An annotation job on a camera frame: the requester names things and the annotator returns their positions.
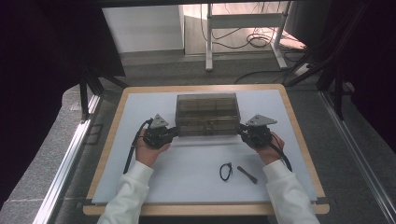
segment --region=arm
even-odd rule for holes
[[[275,133],[272,143],[280,150],[285,142]],[[267,189],[279,223],[319,223],[303,186],[296,175],[280,160],[270,147],[253,148],[267,164],[262,169],[267,176]]]
[[[140,136],[143,136],[144,132],[145,130],[142,130]],[[148,182],[153,173],[150,167],[169,147],[170,145],[166,144],[159,149],[152,149],[139,137],[135,149],[136,163],[121,177],[117,195],[107,204],[98,223],[135,224],[139,222],[142,204],[149,193]]]

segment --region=white sleeve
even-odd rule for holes
[[[282,161],[274,161],[262,169],[268,179],[267,189],[278,223],[319,223],[303,186]]]
[[[142,204],[149,192],[148,182],[152,173],[151,168],[137,161],[121,177],[117,195],[107,204],[98,223],[138,223]]]

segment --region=black rubber band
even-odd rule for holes
[[[222,168],[224,167],[224,166],[228,166],[228,168],[230,168],[230,170],[228,171],[228,175],[227,175],[227,177],[226,178],[224,178],[223,176],[222,176]],[[220,178],[223,180],[223,181],[227,181],[229,178],[230,178],[230,175],[233,173],[233,165],[230,163],[230,162],[228,162],[228,163],[224,163],[224,164],[222,164],[221,166],[220,166]]]

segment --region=wooden frame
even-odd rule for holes
[[[314,163],[312,162],[308,148],[306,146],[303,134],[297,118],[294,115],[289,97],[285,88],[279,84],[256,84],[256,85],[213,85],[213,86],[162,86],[162,87],[131,87],[126,88],[120,98],[116,115],[113,119],[107,140],[99,160],[95,175],[93,177],[87,200],[90,201],[96,191],[106,162],[113,145],[116,131],[119,127],[120,118],[128,99],[129,93],[142,92],[177,92],[177,91],[258,91],[258,90],[278,90],[283,100],[283,104],[288,112],[291,126],[294,130],[297,142],[302,151],[304,162],[307,166],[308,173],[314,185],[318,198],[326,198],[323,187],[318,178]],[[316,214],[327,214],[330,211],[328,203],[312,203]],[[89,216],[100,216],[105,211],[104,205],[85,205],[84,214]],[[141,216],[260,216],[273,215],[274,209],[270,203],[235,203],[235,204],[144,204]]]

